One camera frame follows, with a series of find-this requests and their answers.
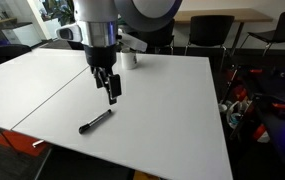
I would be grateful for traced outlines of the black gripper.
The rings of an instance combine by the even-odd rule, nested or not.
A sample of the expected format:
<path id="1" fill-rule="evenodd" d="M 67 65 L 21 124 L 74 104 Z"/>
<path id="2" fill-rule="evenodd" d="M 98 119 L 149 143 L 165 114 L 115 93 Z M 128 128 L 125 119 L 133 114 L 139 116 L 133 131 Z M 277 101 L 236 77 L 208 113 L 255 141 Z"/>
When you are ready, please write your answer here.
<path id="1" fill-rule="evenodd" d="M 116 63 L 116 46 L 90 47 L 84 45 L 84 51 L 98 88 L 105 86 L 105 72 L 111 75 L 107 78 L 109 104 L 115 104 L 117 97 L 122 94 L 120 75 L 112 75 L 112 66 Z"/>

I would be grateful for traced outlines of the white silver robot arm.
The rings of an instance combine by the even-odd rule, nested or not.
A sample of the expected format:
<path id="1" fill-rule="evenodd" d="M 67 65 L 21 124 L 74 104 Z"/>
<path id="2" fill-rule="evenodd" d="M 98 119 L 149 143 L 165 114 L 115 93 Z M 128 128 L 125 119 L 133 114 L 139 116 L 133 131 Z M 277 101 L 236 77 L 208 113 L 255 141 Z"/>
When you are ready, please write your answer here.
<path id="1" fill-rule="evenodd" d="M 183 0 L 73 0 L 74 17 L 81 30 L 86 60 L 98 88 L 104 87 L 109 104 L 122 94 L 121 81 L 114 74 L 118 17 L 131 28 L 151 32 L 167 25 Z"/>

